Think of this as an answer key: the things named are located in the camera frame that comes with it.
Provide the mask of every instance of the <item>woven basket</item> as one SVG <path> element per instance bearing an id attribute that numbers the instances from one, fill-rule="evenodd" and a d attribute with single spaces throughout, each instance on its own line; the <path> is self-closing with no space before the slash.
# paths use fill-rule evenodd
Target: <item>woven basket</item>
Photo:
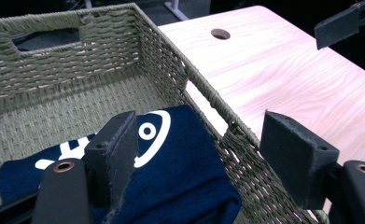
<path id="1" fill-rule="evenodd" d="M 80 41 L 19 52 L 10 39 L 63 28 L 78 28 Z M 188 80 L 229 124 L 224 136 L 185 91 Z M 183 104 L 203 119 L 243 198 L 237 220 L 314 222 L 259 156 L 255 134 L 136 5 L 0 19 L 0 166 L 97 132 L 121 112 Z"/>

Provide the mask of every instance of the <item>black plastic bracket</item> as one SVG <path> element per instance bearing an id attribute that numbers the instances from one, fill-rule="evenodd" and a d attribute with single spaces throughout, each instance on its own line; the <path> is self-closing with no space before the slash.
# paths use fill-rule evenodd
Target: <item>black plastic bracket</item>
<path id="1" fill-rule="evenodd" d="M 135 112 L 113 117 L 85 147 L 82 160 L 94 171 L 93 205 L 118 208 L 138 155 Z"/>
<path id="2" fill-rule="evenodd" d="M 266 111 L 260 154 L 299 207 L 322 209 L 325 202 L 322 182 L 337 164 L 337 148 L 296 120 Z"/>
<path id="3" fill-rule="evenodd" d="M 347 161 L 341 181 L 354 223 L 365 223 L 365 162 Z"/>
<path id="4" fill-rule="evenodd" d="M 359 32 L 365 25 L 365 1 L 320 22 L 315 28 L 316 47 L 325 48 Z"/>
<path id="5" fill-rule="evenodd" d="M 31 223 L 93 223 L 83 161 L 65 159 L 46 168 Z"/>

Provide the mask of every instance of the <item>basket bottom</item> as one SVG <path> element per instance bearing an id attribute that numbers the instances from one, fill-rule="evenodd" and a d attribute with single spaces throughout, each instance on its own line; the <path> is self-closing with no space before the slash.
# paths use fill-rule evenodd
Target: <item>basket bottom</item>
<path id="1" fill-rule="evenodd" d="M 36 97 L 27 94 L 13 101 L 14 108 L 0 102 L 0 166 L 98 132 L 119 113 L 135 110 L 142 114 L 180 104 L 161 94 L 139 64 L 102 76 L 75 79 Z"/>

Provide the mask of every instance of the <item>table grommet hole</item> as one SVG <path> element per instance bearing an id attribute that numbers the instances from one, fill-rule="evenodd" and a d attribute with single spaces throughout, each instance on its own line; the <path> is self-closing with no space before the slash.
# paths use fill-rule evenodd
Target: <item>table grommet hole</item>
<path id="1" fill-rule="evenodd" d="M 216 38 L 216 39 L 220 39 L 220 40 L 227 40 L 230 39 L 231 34 L 229 34 L 229 32 L 222 30 L 222 29 L 213 29 L 211 31 L 211 35 Z"/>

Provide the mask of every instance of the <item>white logo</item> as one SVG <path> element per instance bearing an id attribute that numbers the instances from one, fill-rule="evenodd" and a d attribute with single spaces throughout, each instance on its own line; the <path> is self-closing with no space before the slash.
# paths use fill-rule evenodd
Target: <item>white logo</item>
<path id="1" fill-rule="evenodd" d="M 135 160 L 134 160 L 135 168 L 139 168 L 139 167 L 142 167 L 143 165 L 147 164 L 156 155 L 156 153 L 159 151 L 162 144 L 164 143 L 165 138 L 168 135 L 168 132 L 170 131 L 171 117 L 168 112 L 166 112 L 164 110 L 157 110 L 157 111 L 149 112 L 149 114 L 156 114 L 156 115 L 161 116 L 161 118 L 162 118 L 161 128 L 160 128 L 157 138 L 155 139 L 153 144 L 149 147 L 147 152 L 144 155 L 142 155 L 141 157 L 135 158 Z M 148 123 L 148 122 L 142 124 L 138 130 L 139 136 L 144 140 L 153 139 L 156 136 L 156 132 L 157 131 L 156 131 L 155 126 L 152 123 Z M 67 158 L 75 158 L 75 159 L 83 158 L 84 148 L 86 147 L 87 144 L 89 144 L 90 141 L 87 137 L 80 138 L 77 141 L 79 143 L 79 146 L 75 147 L 74 149 L 71 149 L 69 147 L 68 142 L 64 142 L 64 143 L 60 144 L 61 156 L 59 158 L 59 161 L 63 160 L 63 159 L 67 159 Z M 36 162 L 35 167 L 40 170 L 45 170 L 48 166 L 50 166 L 54 162 L 55 161 L 42 159 L 42 160 L 39 160 Z"/>
<path id="2" fill-rule="evenodd" d="M 79 143 L 79 146 L 75 147 L 74 149 L 71 149 L 69 147 L 68 142 L 64 142 L 64 143 L 60 144 L 61 156 L 59 158 L 59 161 L 63 160 L 63 159 L 67 159 L 67 158 L 75 158 L 75 159 L 83 158 L 84 148 L 86 147 L 87 144 L 89 144 L 90 141 L 87 137 L 84 137 L 84 138 L 78 139 L 77 142 Z M 45 170 L 52 163 L 54 163 L 54 161 L 42 159 L 35 163 L 35 167 L 40 170 Z"/>
<path id="3" fill-rule="evenodd" d="M 162 118 L 159 135 L 157 136 L 153 144 L 149 147 L 149 149 L 144 155 L 142 155 L 139 158 L 138 157 L 135 158 L 135 164 L 133 165 L 135 168 L 139 168 L 147 164 L 156 155 L 156 153 L 159 151 L 162 144 L 164 143 L 165 138 L 168 135 L 168 132 L 170 131 L 171 117 L 169 113 L 167 113 L 164 110 L 157 110 L 150 112 L 149 114 L 160 115 Z M 149 129 L 150 133 L 146 134 L 144 132 L 145 129 Z M 156 136 L 156 128 L 151 123 L 144 123 L 141 125 L 141 127 L 139 127 L 138 133 L 142 139 L 151 140 L 154 138 L 154 136 Z"/>

